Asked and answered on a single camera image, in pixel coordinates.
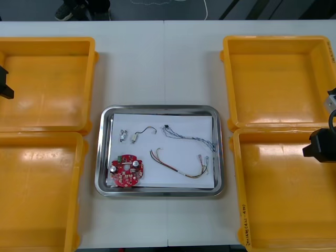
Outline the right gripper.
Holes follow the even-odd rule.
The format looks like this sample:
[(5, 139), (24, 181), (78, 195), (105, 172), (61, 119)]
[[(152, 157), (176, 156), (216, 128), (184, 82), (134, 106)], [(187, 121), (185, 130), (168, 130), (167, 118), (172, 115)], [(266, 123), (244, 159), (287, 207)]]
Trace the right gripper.
[(314, 157), (321, 163), (335, 163), (335, 134), (323, 128), (310, 136), (311, 144), (302, 149), (304, 157)]

